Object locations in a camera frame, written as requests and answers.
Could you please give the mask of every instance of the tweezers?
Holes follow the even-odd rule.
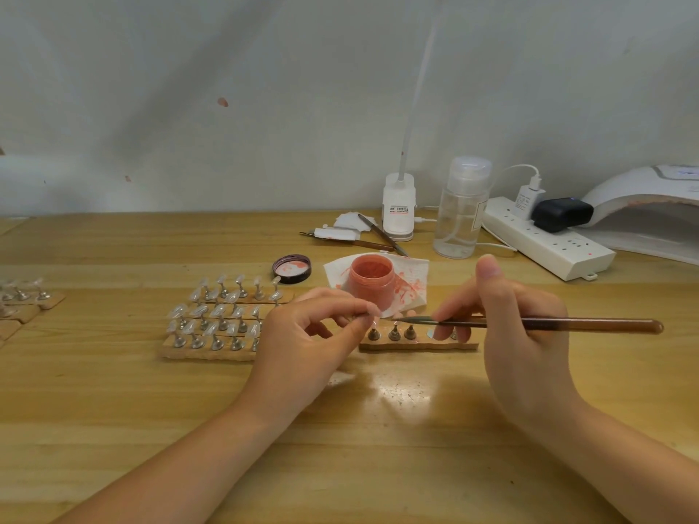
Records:
[[[381,245],[378,242],[362,241],[360,239],[354,241],[346,241],[344,239],[333,239],[331,237],[316,237],[314,233],[311,232],[299,232],[306,237],[314,237],[315,239],[320,239],[321,241],[332,241],[332,242],[344,242],[348,245],[364,246],[364,248],[373,248],[374,250],[383,251],[393,251],[394,249],[388,245]]]
[[[359,217],[359,220],[364,222],[364,224],[368,225],[371,230],[376,233],[379,237],[381,237],[384,241],[389,243],[391,246],[391,250],[395,250],[398,255],[402,255],[403,257],[410,257],[403,248],[398,246],[398,243],[394,241],[392,238],[389,237],[389,234],[387,234],[385,231],[383,231],[381,228],[376,226],[372,221],[367,219],[365,216],[363,216],[361,213],[356,214],[357,217]]]
[[[432,317],[382,318],[419,325],[448,325],[450,327],[488,326],[485,317],[471,317],[465,321],[435,321]],[[643,333],[660,334],[665,327],[658,320],[646,318],[522,318],[528,331],[580,331],[585,333]]]

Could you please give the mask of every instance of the pink jar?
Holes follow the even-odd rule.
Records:
[[[391,306],[396,292],[396,273],[385,255],[360,255],[349,267],[347,292],[354,298],[375,303],[381,311]]]

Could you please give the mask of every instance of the plastic pump bottle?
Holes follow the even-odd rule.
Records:
[[[492,170],[492,163],[474,156],[458,156],[451,162],[432,245],[438,254],[450,259],[473,254],[490,195]]]

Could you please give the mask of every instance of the white wall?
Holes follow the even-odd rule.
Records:
[[[0,214],[378,206],[432,6],[0,0]],[[698,30],[699,0],[447,0],[418,202],[459,154],[553,196],[699,162]]]

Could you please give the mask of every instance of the white power strip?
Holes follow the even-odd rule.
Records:
[[[513,209],[509,198],[491,198],[483,214],[484,228],[563,281],[578,277],[592,281],[612,264],[613,250],[572,230],[548,233],[513,215]]]

